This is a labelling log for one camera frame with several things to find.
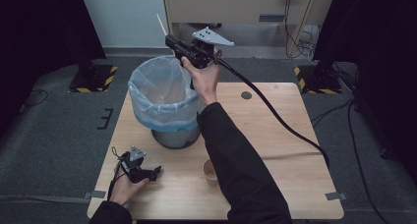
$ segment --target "wooden tabletop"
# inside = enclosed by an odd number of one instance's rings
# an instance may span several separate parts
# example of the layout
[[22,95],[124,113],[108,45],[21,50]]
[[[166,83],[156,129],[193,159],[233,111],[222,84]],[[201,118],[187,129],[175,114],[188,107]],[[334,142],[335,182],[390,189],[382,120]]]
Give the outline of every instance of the wooden tabletop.
[[[296,132],[318,143],[296,84],[255,84],[267,97],[281,118]],[[241,93],[248,91],[251,99]],[[245,84],[219,83],[217,98],[237,127],[264,160],[288,202],[293,219],[340,219],[343,209],[322,155],[316,148],[284,129],[262,100]],[[230,205],[219,186],[210,186],[203,173],[209,158],[203,137],[189,147],[169,149],[160,145],[150,129],[135,118],[127,93],[113,138],[99,174],[96,191],[107,192],[117,158],[135,145],[147,156],[144,169],[162,166],[156,182],[150,182],[126,206],[134,219],[227,219]],[[88,217],[92,217],[105,198],[93,197]]]

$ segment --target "black sleeve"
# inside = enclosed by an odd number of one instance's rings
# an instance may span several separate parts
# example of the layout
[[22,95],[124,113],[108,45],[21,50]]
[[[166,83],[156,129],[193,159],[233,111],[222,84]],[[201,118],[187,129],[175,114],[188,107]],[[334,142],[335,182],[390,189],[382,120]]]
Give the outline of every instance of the black sleeve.
[[198,116],[217,179],[231,205],[231,223],[292,223],[267,166],[219,103]]
[[131,224],[132,215],[122,205],[112,201],[103,201],[89,224]]

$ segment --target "white wall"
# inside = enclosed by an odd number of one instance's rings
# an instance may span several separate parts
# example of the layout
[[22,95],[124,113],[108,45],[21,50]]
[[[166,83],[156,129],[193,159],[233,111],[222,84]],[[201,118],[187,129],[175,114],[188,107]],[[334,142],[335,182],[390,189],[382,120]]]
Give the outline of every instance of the white wall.
[[106,48],[160,48],[168,25],[163,0],[85,0],[95,30]]

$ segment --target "brown cup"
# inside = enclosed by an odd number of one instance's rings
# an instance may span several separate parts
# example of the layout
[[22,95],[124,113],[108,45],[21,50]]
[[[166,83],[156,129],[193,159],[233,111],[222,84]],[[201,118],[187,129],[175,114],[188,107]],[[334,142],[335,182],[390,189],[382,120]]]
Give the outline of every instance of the brown cup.
[[215,170],[210,159],[208,159],[203,165],[203,172],[205,173],[205,177],[209,185],[218,185],[217,175],[215,174]]

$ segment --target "person's right hand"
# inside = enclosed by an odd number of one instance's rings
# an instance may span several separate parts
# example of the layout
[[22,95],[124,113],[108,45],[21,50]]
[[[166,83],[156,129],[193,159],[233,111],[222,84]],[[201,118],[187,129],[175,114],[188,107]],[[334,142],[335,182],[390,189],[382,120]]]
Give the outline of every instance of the person's right hand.
[[217,102],[215,91],[221,75],[220,66],[212,64],[203,69],[198,69],[191,64],[187,57],[182,57],[181,62],[184,68],[191,74],[194,90],[199,95],[204,107]]

